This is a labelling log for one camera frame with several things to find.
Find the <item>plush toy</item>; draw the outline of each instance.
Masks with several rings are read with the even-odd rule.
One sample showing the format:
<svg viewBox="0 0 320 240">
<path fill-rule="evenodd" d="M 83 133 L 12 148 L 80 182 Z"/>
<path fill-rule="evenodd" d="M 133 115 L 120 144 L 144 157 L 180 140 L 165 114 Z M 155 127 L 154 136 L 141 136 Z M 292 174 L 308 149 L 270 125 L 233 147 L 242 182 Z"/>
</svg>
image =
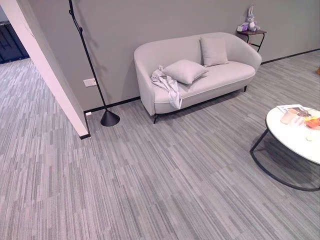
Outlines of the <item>plush toy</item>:
<svg viewBox="0 0 320 240">
<path fill-rule="evenodd" d="M 248 24 L 248 29 L 251 32 L 255 32 L 260 29 L 258 25 L 256 25 L 255 22 L 255 16 L 254 16 L 254 4 L 251 4 L 248 10 L 248 17 L 246 18 L 246 21 L 249 23 Z"/>
</svg>

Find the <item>electrical outlet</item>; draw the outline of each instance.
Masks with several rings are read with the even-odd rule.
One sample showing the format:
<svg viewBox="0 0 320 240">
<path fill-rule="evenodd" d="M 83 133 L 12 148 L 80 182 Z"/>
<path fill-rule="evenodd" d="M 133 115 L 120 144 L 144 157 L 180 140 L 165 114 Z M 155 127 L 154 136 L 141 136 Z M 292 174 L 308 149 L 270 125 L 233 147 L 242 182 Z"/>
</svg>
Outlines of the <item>electrical outlet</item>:
<svg viewBox="0 0 320 240">
<path fill-rule="evenodd" d="M 83 80 L 83 83 L 86 87 L 96 86 L 96 80 L 94 78 Z"/>
</svg>

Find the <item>gray wall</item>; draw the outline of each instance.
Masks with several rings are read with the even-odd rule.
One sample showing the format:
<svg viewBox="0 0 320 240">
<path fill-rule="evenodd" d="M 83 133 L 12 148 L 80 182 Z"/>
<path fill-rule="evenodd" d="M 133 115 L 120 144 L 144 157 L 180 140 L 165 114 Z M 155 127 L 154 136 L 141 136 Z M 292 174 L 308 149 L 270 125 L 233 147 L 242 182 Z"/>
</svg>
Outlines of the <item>gray wall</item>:
<svg viewBox="0 0 320 240">
<path fill-rule="evenodd" d="M 66 0 L 29 0 L 81 107 L 102 105 Z M 76 17 L 108 104 L 139 96 L 133 62 L 141 44 L 201 33 L 235 33 L 255 3 L 267 31 L 260 53 L 268 61 L 320 47 L 319 0 L 73 0 Z"/>
<path fill-rule="evenodd" d="M 0 6 L 0 22 L 7 21 L 7 20 L 8 20 L 8 18 L 6 16 L 5 12 L 3 11 L 2 7 Z"/>
</svg>

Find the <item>black baseboard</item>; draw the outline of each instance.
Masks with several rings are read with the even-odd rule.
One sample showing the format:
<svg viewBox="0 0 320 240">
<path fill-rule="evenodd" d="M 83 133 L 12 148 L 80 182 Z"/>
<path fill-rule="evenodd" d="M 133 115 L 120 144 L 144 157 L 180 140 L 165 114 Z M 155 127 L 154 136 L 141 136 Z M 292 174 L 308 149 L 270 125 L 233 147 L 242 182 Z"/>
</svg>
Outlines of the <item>black baseboard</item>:
<svg viewBox="0 0 320 240">
<path fill-rule="evenodd" d="M 301 54 L 311 53 L 311 52 L 318 51 L 318 50 L 320 50 L 320 48 L 313 49 L 313 50 L 310 50 L 310 51 L 299 52 L 299 53 L 296 53 L 296 54 L 292 54 L 292 55 L 289 55 L 289 56 L 276 58 L 276 59 L 269 60 L 269 61 L 264 61 L 264 62 L 261 63 L 261 65 L 272 63 L 272 62 L 275 62 L 275 61 L 278 61 L 278 60 L 282 60 L 282 59 L 291 58 L 291 57 L 298 56 L 298 55 L 301 55 Z M 133 102 L 133 101 L 136 101 L 136 100 L 139 100 L 139 99 L 140 99 L 140 96 L 137 96 L 137 97 L 133 97 L 133 98 L 130 98 L 130 99 L 127 99 L 127 100 L 124 100 L 124 101 L 119 101 L 119 102 L 115 102 L 115 103 L 109 104 L 106 107 L 107 108 L 111 108 L 111 107 L 114 107 L 114 106 L 117 106 L 117 105 L 130 103 L 130 102 Z M 96 112 L 96 111 L 103 110 L 104 108 L 105 108 L 104 106 L 99 106 L 99 107 L 96 107 L 96 108 L 92 108 L 92 109 L 83 111 L 84 119 L 85 119 L 85 123 L 86 123 L 86 128 L 88 129 L 88 134 L 84 135 L 84 136 L 80 136 L 81 140 L 91 137 L 86 113 L 89 113 L 89 112 L 93 113 L 93 112 Z"/>
<path fill-rule="evenodd" d="M 87 139 L 87 138 L 90 138 L 91 135 L 90 134 L 86 134 L 86 135 L 83 135 L 83 136 L 79 136 L 81 140 L 83 139 Z"/>
<path fill-rule="evenodd" d="M 127 99 L 127 100 L 124 100 L 124 101 L 119 101 L 119 102 L 111 103 L 111 104 L 107 105 L 106 107 L 107 107 L 107 108 L 111 108 L 111 107 L 114 107 L 114 106 L 117 106 L 117 105 L 130 103 L 130 102 L 133 102 L 133 101 L 136 101 L 136 100 L 139 100 L 139 99 L 140 99 L 140 96 L 137 96 L 137 97 L 133 97 L 133 98 L 130 98 L 130 99 Z M 86 113 L 89 113 L 89 112 L 93 113 L 93 112 L 96 112 L 96 111 L 103 110 L 104 108 L 105 108 L 104 106 L 99 106 L 99 107 L 96 107 L 96 108 L 93 108 L 93 109 L 89 109 L 89 110 L 83 111 L 86 128 L 88 129 L 88 134 L 87 134 L 87 135 L 80 136 L 80 139 L 81 139 L 81 140 L 91 137 Z"/>
<path fill-rule="evenodd" d="M 289 55 L 289 56 L 283 56 L 283 57 L 276 58 L 276 59 L 273 59 L 273 60 L 264 61 L 264 62 L 261 63 L 261 65 L 263 65 L 263 64 L 268 64 L 268 63 L 272 63 L 272 62 L 275 62 L 275 61 L 278 61 L 278 60 L 282 60 L 282 59 L 287 59 L 287 58 L 295 57 L 295 56 L 298 56 L 298 55 L 301 55 L 301 54 L 311 53 L 311 52 L 318 51 L 318 50 L 320 50 L 320 48 L 313 49 L 313 50 L 310 50 L 310 51 L 299 52 L 299 53 L 292 54 L 292 55 Z"/>
<path fill-rule="evenodd" d="M 111 104 L 107 105 L 106 107 L 107 108 L 111 108 L 111 107 L 118 106 L 118 105 L 121 105 L 121 104 L 130 103 L 130 102 L 133 102 L 133 101 L 136 101 L 136 100 L 139 100 L 139 99 L 140 99 L 140 96 L 136 96 L 136 97 L 133 97 L 133 98 L 130 98 L 130 99 L 127 99 L 127 100 L 111 103 Z M 104 106 L 98 106 L 96 108 L 85 110 L 83 113 L 84 113 L 84 115 L 86 115 L 86 113 L 89 113 L 89 112 L 93 113 L 93 112 L 96 112 L 96 111 L 100 111 L 100 110 L 102 110 L 104 108 L 105 108 Z"/>
</svg>

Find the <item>coffee table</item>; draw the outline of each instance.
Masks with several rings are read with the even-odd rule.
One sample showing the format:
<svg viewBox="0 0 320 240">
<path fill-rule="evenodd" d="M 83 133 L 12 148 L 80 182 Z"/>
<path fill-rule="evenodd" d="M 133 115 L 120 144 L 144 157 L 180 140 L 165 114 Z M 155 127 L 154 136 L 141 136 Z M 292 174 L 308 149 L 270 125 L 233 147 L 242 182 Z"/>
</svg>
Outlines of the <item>coffee table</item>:
<svg viewBox="0 0 320 240">
<path fill-rule="evenodd" d="M 259 145 L 261 140 L 270 132 L 280 143 L 285 147 L 300 155 L 307 161 L 310 161 L 316 165 L 320 165 L 320 130 L 310 129 L 304 124 L 295 126 L 293 124 L 283 124 L 280 119 L 284 115 L 277 107 L 271 109 L 265 118 L 266 130 L 253 145 L 250 150 L 250 154 L 254 159 L 255 163 L 270 177 L 279 181 L 280 183 L 287 185 L 291 188 L 302 190 L 302 191 L 319 191 L 320 187 L 317 188 L 304 188 L 300 186 L 292 185 L 277 176 L 273 175 L 262 164 L 258 161 L 254 155 L 255 148 Z M 307 140 L 307 136 L 312 135 L 312 141 Z"/>
</svg>

